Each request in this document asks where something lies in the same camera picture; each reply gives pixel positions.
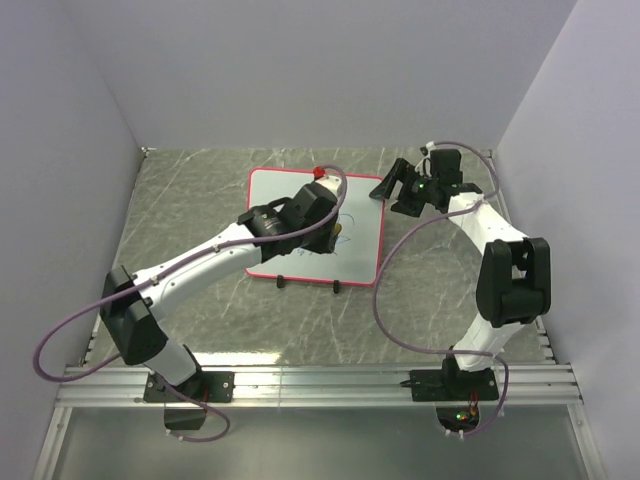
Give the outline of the pink framed whiteboard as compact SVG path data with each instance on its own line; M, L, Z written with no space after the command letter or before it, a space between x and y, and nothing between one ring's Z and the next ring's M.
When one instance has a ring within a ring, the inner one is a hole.
M371 199L369 193L382 178L349 173L347 179L348 191L338 216L342 230L332 254L320 255L298 248L289 255L249 268L246 273L255 278L281 276L293 281L372 285L381 260L384 203ZM247 205L263 205L279 194L292 197L311 180L309 170L255 168L249 174Z

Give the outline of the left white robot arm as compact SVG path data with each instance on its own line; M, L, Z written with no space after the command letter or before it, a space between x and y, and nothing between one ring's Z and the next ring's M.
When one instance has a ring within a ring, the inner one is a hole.
M346 188L326 175L292 197L250 208L221 233L154 267L128 272L119 266L105 277L100 318L119 357L160 374L180 402L202 390L200 366L190 350L160 323L191 296L227 276L298 249L330 254L340 231L339 206Z

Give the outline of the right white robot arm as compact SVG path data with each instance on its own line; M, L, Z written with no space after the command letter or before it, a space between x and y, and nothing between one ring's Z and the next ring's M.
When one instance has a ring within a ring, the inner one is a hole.
M395 202L392 211L417 218L426 205L451 221L482 256L476 285L477 315L464 336L442 352L439 370L414 370L406 386L415 401L496 400L501 392L492 370L513 335L551 306L551 252L543 238L513 227L483 191L463 178L461 144L431 142L412 165L395 160L369 194Z

